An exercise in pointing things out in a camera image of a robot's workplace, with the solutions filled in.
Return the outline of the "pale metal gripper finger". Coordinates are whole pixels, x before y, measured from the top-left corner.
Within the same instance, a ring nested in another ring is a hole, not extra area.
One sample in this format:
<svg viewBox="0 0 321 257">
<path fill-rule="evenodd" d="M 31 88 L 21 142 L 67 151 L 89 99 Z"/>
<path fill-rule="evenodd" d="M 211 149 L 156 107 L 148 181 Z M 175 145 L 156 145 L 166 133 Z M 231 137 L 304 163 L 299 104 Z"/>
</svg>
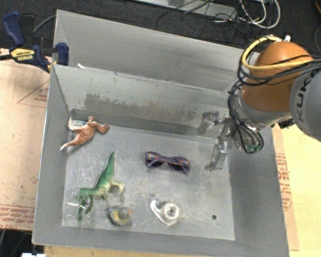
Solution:
<svg viewBox="0 0 321 257">
<path fill-rule="evenodd" d="M 204 167 L 207 172 L 222 169 L 228 154 L 227 146 L 223 143 L 216 143 L 212 150 L 209 163 Z"/>
<path fill-rule="evenodd" d="M 219 123 L 219 111 L 204 112 L 202 115 L 201 123 L 198 127 L 199 134 L 205 134 L 208 127 L 217 125 Z"/>
</svg>

